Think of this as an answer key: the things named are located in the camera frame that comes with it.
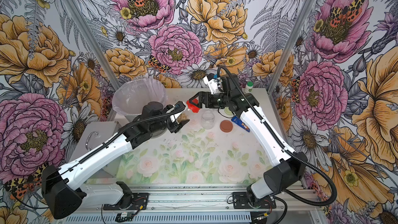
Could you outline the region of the light green jar lid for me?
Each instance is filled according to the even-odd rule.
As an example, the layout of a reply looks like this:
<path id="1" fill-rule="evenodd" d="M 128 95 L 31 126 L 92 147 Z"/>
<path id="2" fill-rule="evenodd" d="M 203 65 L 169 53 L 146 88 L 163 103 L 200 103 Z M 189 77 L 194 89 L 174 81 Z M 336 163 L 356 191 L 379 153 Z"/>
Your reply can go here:
<path id="1" fill-rule="evenodd" d="M 234 116 L 234 113 L 231 112 L 228 107 L 224 108 L 224 113 L 228 117 L 233 117 Z"/>

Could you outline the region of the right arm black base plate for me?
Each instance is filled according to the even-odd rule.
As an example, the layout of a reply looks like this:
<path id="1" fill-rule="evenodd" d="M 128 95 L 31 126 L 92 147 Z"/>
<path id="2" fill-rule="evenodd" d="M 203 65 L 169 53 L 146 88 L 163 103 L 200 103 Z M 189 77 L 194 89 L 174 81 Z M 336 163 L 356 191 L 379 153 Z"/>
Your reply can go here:
<path id="1" fill-rule="evenodd" d="M 233 192 L 232 204 L 234 209 L 274 209 L 276 203 L 270 197 L 257 199 L 250 197 L 247 192 Z"/>

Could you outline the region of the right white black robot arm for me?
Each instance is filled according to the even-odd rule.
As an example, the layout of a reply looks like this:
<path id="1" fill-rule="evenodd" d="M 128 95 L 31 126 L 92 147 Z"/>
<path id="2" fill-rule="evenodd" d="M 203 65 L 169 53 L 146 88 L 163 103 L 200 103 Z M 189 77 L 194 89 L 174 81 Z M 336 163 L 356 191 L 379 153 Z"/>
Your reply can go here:
<path id="1" fill-rule="evenodd" d="M 208 92 L 200 91 L 194 98 L 198 108 L 228 108 L 256 137 L 271 163 L 271 168 L 255 183 L 247 187 L 247 198 L 254 206 L 260 200 L 273 197 L 301 180 L 305 172 L 307 157 L 296 153 L 271 126 L 260 103 L 251 93 L 243 93 L 237 76 L 218 77 L 209 74 L 203 78 Z"/>

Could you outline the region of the brown lid peanut jar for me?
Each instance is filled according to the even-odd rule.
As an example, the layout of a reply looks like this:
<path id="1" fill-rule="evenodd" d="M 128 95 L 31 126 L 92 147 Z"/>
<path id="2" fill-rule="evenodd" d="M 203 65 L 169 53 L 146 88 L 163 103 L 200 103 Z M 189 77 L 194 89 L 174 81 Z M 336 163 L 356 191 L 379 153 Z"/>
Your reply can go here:
<path id="1" fill-rule="evenodd" d="M 215 125 L 215 115 L 212 111 L 206 110 L 201 116 L 201 126 L 206 130 L 210 130 Z"/>

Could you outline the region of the red jar lid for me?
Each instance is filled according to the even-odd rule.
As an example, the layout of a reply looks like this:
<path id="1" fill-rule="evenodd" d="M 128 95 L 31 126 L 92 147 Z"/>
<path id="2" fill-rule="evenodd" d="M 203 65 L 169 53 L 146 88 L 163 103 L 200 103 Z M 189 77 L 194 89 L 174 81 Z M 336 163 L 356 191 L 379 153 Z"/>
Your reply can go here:
<path id="1" fill-rule="evenodd" d="M 188 109 L 193 113 L 198 113 L 201 108 L 198 107 L 199 101 L 198 99 L 188 100 L 187 102 Z"/>

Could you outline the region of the mesh bin with pink bag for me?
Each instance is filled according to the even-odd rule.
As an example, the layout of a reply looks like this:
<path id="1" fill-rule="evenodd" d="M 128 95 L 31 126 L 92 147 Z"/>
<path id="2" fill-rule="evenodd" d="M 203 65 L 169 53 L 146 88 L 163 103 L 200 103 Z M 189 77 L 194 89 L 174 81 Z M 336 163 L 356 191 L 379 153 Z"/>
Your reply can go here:
<path id="1" fill-rule="evenodd" d="M 146 105 L 162 111 L 167 104 L 167 94 L 164 85 L 155 79 L 144 78 L 124 83 L 114 94 L 112 107 L 119 115 L 129 122 L 141 114 L 148 117 Z"/>

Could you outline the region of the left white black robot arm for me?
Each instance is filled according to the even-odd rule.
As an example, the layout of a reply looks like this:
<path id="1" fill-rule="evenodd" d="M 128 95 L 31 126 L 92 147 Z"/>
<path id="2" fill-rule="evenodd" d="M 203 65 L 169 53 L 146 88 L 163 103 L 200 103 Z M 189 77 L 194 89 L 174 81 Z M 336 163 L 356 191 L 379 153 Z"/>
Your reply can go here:
<path id="1" fill-rule="evenodd" d="M 41 194 L 54 219 L 63 219 L 80 207 L 110 205 L 128 209 L 134 203 L 133 193 L 123 182 L 104 186 L 86 186 L 85 182 L 115 159 L 132 152 L 165 130 L 179 132 L 188 121 L 177 119 L 185 110 L 184 102 L 163 106 L 150 102 L 141 115 L 122 126 L 108 140 L 85 155 L 60 167 L 43 170 Z"/>

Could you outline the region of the red lid peanut jar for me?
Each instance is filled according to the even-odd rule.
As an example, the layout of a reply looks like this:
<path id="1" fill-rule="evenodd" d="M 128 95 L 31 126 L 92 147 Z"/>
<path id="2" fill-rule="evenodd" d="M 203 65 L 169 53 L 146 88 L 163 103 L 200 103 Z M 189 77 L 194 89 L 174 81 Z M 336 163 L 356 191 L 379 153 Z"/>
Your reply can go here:
<path id="1" fill-rule="evenodd" d="M 190 121 L 189 116 L 185 113 L 181 113 L 177 118 L 177 123 L 186 124 Z"/>

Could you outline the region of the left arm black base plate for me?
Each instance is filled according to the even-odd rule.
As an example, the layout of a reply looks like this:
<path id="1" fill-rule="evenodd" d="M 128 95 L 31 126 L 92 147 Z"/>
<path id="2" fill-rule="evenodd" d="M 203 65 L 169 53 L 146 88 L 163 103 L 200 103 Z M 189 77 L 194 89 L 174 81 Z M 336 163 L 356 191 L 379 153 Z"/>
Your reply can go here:
<path id="1" fill-rule="evenodd" d="M 148 204 L 148 193 L 131 193 L 124 195 L 121 200 L 114 204 L 105 204 L 105 211 L 138 211 L 146 210 Z"/>

